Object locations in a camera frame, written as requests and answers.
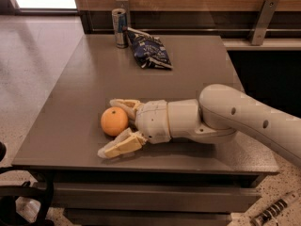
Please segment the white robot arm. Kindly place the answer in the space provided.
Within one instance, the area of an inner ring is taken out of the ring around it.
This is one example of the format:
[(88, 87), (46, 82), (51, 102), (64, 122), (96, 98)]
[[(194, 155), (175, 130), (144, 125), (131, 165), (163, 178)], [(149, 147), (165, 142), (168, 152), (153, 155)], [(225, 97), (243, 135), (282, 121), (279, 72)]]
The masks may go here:
[(127, 125), (113, 126), (115, 139), (98, 151), (101, 158), (114, 158), (173, 138), (219, 144), (237, 132), (255, 138), (297, 167), (301, 166), (301, 119), (265, 105), (241, 91), (220, 84), (202, 90), (198, 99), (167, 102), (113, 99), (101, 123), (120, 112)]

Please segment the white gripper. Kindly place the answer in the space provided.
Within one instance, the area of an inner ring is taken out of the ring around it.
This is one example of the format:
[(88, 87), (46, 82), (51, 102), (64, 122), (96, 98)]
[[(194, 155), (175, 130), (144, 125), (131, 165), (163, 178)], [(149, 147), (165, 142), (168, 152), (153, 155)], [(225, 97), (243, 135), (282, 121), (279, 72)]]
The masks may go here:
[(140, 150), (147, 141), (151, 144), (159, 144), (171, 140), (165, 100), (143, 104), (134, 99), (112, 99), (109, 104), (123, 109), (131, 120), (135, 120), (138, 131), (125, 129), (97, 152), (100, 158), (114, 158), (132, 153)]

